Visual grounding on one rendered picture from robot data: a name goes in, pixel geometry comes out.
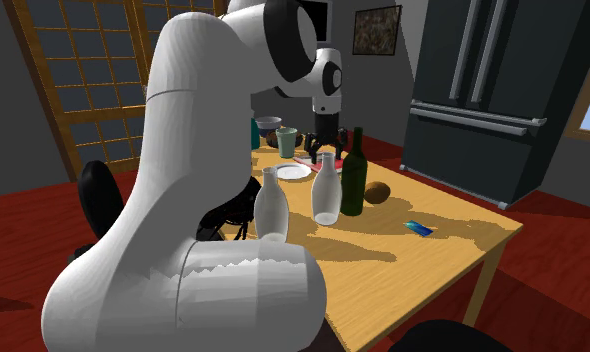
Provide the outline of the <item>pale green cup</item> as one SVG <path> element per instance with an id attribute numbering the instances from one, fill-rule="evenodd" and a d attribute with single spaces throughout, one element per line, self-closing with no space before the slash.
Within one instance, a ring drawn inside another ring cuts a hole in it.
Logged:
<path id="1" fill-rule="evenodd" d="M 275 131 L 281 158 L 292 158 L 294 156 L 297 133 L 297 129 L 291 127 L 282 127 Z"/>

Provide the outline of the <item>black rounded chair back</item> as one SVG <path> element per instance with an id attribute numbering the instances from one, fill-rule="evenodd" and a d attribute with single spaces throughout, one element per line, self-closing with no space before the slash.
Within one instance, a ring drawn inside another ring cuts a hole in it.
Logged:
<path id="1" fill-rule="evenodd" d="M 416 324 L 389 352 L 513 352 L 473 327 L 435 319 Z"/>

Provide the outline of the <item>wooden lattice sliding door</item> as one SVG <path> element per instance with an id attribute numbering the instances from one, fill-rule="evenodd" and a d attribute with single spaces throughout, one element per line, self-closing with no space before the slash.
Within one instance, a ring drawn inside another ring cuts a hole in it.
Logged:
<path id="1" fill-rule="evenodd" d="M 70 181 L 137 168 L 152 55 L 177 14 L 228 0 L 2 0 Z"/>

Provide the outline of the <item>translucent white bottle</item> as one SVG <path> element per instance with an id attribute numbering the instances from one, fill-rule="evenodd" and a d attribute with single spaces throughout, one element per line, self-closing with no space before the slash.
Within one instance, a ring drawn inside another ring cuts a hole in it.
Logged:
<path id="1" fill-rule="evenodd" d="M 335 154 L 322 153 L 322 167 L 317 173 L 311 189 L 314 221 L 323 226 L 337 222 L 342 201 L 340 177 L 335 168 Z"/>
<path id="2" fill-rule="evenodd" d="M 278 184 L 275 167 L 266 167 L 263 184 L 254 203 L 255 231 L 259 240 L 285 243 L 289 226 L 289 208 Z"/>

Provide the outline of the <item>blue flat card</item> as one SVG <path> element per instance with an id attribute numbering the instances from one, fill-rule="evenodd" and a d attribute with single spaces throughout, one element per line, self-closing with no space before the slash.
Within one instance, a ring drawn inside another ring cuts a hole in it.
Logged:
<path id="1" fill-rule="evenodd" d="M 405 222 L 404 226 L 422 237 L 427 237 L 433 233 L 432 229 L 412 220 Z"/>

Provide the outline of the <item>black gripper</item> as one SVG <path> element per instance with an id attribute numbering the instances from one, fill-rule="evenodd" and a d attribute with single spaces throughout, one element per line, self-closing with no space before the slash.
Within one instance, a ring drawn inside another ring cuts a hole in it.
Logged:
<path id="1" fill-rule="evenodd" d="M 307 133 L 304 150 L 310 156 L 312 164 L 317 163 L 317 152 L 321 145 L 334 145 L 336 156 L 340 157 L 348 144 L 348 131 L 339 127 L 339 114 L 316 114 L 315 133 Z"/>

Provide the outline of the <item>dark framed wall picture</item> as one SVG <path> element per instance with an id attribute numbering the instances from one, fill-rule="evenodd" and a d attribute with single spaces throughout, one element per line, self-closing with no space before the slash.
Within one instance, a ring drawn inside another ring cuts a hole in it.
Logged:
<path id="1" fill-rule="evenodd" d="M 393 56 L 401 13 L 401 5 L 356 11 L 352 54 Z"/>

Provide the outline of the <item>black office chair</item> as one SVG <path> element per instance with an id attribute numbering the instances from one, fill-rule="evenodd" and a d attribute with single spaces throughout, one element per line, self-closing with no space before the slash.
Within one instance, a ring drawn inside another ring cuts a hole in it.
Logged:
<path id="1" fill-rule="evenodd" d="M 83 213 L 100 240 L 124 208 L 117 182 L 104 162 L 93 160 L 83 168 L 77 187 Z"/>

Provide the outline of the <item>light wooden table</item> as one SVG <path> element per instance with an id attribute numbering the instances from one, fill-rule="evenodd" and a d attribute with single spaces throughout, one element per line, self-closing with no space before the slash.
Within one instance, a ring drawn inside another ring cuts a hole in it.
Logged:
<path id="1" fill-rule="evenodd" d="M 371 163 L 367 178 L 391 188 L 359 216 L 330 226 L 313 219 L 312 177 L 283 181 L 288 240 L 317 259 L 327 286 L 326 320 L 347 352 L 366 352 L 475 267 L 481 272 L 463 317 L 475 325 L 508 241 L 521 223 Z M 433 230 L 419 236 L 404 226 Z"/>

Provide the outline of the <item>dark green wine bottle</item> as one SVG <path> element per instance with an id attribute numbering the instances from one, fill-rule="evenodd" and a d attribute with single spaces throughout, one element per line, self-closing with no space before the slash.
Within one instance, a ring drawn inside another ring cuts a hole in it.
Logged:
<path id="1" fill-rule="evenodd" d="M 342 202 L 340 211 L 358 216 L 363 210 L 368 161 L 362 151 L 363 128 L 355 127 L 352 148 L 342 165 Z"/>

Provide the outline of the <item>white framed wall picture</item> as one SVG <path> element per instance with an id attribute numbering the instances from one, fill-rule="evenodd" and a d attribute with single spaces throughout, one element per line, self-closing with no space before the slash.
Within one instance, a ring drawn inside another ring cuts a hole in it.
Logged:
<path id="1" fill-rule="evenodd" d="M 297 0 L 313 22 L 317 43 L 331 43 L 332 0 Z"/>

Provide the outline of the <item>grey blue bowl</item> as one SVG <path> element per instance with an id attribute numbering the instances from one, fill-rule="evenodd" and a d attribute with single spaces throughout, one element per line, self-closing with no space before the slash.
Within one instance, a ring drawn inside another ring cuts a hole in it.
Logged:
<path id="1" fill-rule="evenodd" d="M 275 131 L 282 126 L 282 119 L 276 116 L 256 117 L 255 122 L 261 137 L 266 137 L 269 132 Z"/>

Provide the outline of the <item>dark brown bowl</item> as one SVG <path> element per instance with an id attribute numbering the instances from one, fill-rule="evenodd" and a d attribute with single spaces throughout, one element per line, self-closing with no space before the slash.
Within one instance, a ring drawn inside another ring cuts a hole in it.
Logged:
<path id="1" fill-rule="evenodd" d="M 271 131 L 266 135 L 266 143 L 273 148 L 279 147 L 278 139 L 277 139 L 276 133 L 274 131 Z M 300 132 L 298 132 L 296 134 L 295 146 L 299 147 L 302 143 L 303 143 L 303 135 Z"/>

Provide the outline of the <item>brown kiwi fruit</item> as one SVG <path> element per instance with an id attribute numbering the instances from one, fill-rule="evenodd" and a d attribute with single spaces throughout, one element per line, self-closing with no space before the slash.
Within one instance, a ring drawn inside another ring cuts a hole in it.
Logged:
<path id="1" fill-rule="evenodd" d="M 373 181 L 365 186 L 364 199 L 370 204 L 381 204 L 391 194 L 391 188 L 380 181 Z"/>

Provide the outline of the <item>white plate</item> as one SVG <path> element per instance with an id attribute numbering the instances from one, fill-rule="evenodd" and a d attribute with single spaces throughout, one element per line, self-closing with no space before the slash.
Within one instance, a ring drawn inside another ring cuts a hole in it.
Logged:
<path id="1" fill-rule="evenodd" d="M 297 162 L 278 164 L 275 169 L 277 177 L 287 181 L 305 179 L 312 172 L 309 166 Z"/>

